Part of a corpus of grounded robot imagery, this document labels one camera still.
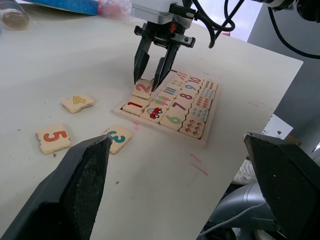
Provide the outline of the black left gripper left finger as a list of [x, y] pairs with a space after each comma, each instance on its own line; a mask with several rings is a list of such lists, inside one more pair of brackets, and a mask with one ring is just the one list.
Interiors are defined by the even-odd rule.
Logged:
[[110, 134], [72, 146], [39, 183], [3, 240], [88, 240], [104, 192]]

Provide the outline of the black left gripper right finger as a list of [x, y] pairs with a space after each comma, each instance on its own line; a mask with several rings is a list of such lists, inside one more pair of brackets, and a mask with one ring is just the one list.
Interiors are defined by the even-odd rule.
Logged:
[[320, 168], [296, 144], [248, 132], [244, 144], [260, 190], [288, 240], [320, 238]]

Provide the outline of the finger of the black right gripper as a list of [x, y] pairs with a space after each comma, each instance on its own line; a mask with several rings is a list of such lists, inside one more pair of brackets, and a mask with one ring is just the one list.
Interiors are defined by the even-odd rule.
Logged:
[[152, 41], [147, 36], [142, 36], [134, 57], [133, 79], [134, 84], [142, 77], [149, 61], [148, 51]]
[[165, 56], [160, 58], [152, 83], [153, 92], [157, 89], [166, 75], [170, 72], [178, 49], [179, 46], [177, 43], [171, 43], [167, 49]]

